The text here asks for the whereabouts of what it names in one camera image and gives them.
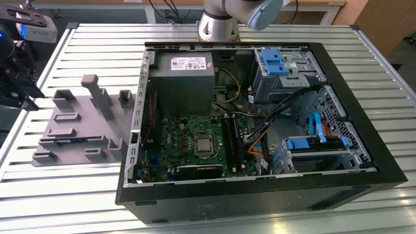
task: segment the slotted metal table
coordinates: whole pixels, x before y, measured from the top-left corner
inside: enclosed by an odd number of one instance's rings
[[[321,42],[409,182],[327,211],[143,225],[114,205],[119,164],[31,167],[57,89],[86,95],[79,80],[97,74],[109,94],[135,92],[145,41],[194,41],[194,25],[79,24],[66,29],[38,80],[46,96],[21,112],[0,150],[0,231],[42,234],[414,233],[416,95],[359,30],[349,26],[239,27],[242,41]]]

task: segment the cpu socket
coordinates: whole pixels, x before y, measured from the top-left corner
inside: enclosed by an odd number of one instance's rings
[[[193,152],[199,159],[213,156],[213,137],[211,134],[193,134]]]

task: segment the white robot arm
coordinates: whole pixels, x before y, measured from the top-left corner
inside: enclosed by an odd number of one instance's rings
[[[273,22],[279,9],[291,0],[205,0],[198,24],[198,37],[203,41],[234,41],[237,21],[259,31]]]

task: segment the floor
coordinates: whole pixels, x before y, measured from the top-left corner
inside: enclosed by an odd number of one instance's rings
[[[42,10],[42,14],[51,17],[53,13],[49,10]],[[173,15],[167,12],[161,12],[161,15]],[[179,10],[179,15],[185,20],[183,23],[193,23],[201,18],[202,11],[199,10]],[[163,19],[155,17],[157,23],[163,23]],[[81,23],[146,23],[143,10],[61,10],[59,17],[53,19],[58,30],[58,38],[65,30],[69,22]],[[37,76],[46,65],[47,59],[53,52],[55,44],[31,42],[31,47],[37,52]],[[403,40],[387,61],[394,64],[401,64],[398,73],[409,86],[416,90],[416,45],[409,45]],[[10,129],[14,119],[18,115],[18,110],[0,107],[0,146],[6,137],[6,130]]]

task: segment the ram slot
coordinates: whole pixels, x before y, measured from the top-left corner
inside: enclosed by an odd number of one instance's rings
[[[234,117],[222,117],[222,140],[225,147],[226,168],[229,172],[241,171],[243,162],[238,126]]]

